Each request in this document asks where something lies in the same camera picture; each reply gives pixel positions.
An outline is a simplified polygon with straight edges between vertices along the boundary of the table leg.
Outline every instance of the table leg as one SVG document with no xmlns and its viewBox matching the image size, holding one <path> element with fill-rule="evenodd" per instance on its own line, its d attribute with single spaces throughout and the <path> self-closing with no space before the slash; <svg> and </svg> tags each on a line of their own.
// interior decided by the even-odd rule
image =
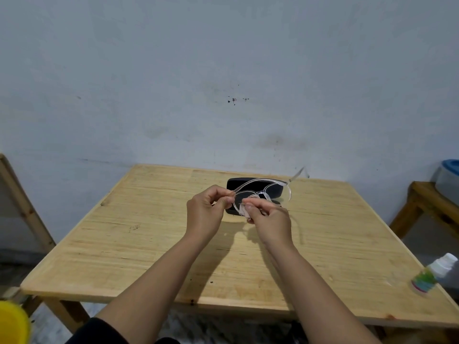
<svg viewBox="0 0 459 344">
<path fill-rule="evenodd" d="M 43 301 L 71 333 L 75 333 L 89 320 L 80 302 L 60 301 L 52 297 L 43 298 Z"/>
<path fill-rule="evenodd" d="M 419 208 L 416 202 L 408 199 L 389 227 L 400 239 L 402 239 L 410 231 L 411 226 L 422 213 L 422 209 Z"/>
</svg>

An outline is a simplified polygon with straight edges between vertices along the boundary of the eyeglasses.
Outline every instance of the eyeglasses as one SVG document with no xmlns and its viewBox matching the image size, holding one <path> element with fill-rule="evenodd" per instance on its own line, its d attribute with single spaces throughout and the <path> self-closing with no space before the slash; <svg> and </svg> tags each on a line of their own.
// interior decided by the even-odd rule
<svg viewBox="0 0 459 344">
<path fill-rule="evenodd" d="M 281 180 L 275 180 L 271 178 L 255 178 L 253 180 L 247 181 L 246 183 L 240 185 L 234 191 L 236 192 L 235 200 L 233 202 L 233 207 L 236 211 L 241 215 L 245 216 L 246 212 L 243 208 L 242 200 L 244 198 L 261 198 L 269 200 L 277 205 L 280 205 L 280 202 L 275 199 L 280 199 L 282 196 L 282 192 L 286 187 L 288 189 L 288 201 L 291 200 L 291 189 L 289 187 L 290 182 L 295 180 L 298 176 L 300 176 L 301 172 L 304 170 L 306 173 L 306 177 L 309 178 L 309 174 L 306 172 L 304 167 L 300 169 L 290 180 L 287 182 Z"/>
</svg>

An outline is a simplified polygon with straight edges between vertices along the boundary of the white wall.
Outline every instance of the white wall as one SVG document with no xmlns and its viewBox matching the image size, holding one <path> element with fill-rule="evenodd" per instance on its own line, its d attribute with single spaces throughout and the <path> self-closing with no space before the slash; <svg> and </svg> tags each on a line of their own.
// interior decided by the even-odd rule
<svg viewBox="0 0 459 344">
<path fill-rule="evenodd" d="M 306 164 L 390 221 L 458 156 L 458 7 L 3 0 L 0 149 L 56 240 L 138 162 Z"/>
</svg>

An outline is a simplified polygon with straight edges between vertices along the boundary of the wood grain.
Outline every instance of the wood grain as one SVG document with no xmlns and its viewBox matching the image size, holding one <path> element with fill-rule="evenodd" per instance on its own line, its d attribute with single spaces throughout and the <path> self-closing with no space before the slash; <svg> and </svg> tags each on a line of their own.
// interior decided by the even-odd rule
<svg viewBox="0 0 459 344">
<path fill-rule="evenodd" d="M 55 247 L 21 285 L 27 294 L 109 302 L 175 244 L 186 228 L 186 201 L 230 177 L 257 174 L 136 165 Z M 421 268 L 348 183 L 298 179 L 292 236 L 300 253 L 366 324 L 459 325 L 440 287 L 427 297 L 408 281 Z M 254 226 L 225 213 L 176 298 L 221 311 L 292 314 Z"/>
</svg>

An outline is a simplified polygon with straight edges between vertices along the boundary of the wooden stool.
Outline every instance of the wooden stool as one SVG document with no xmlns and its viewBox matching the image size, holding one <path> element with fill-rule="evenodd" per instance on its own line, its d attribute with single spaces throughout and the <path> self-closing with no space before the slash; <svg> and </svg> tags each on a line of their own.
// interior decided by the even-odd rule
<svg viewBox="0 0 459 344">
<path fill-rule="evenodd" d="M 459 239 L 459 207 L 441 195 L 433 182 L 411 183 L 406 204 L 389 227 L 402 239 L 424 212 L 446 226 Z"/>
</svg>

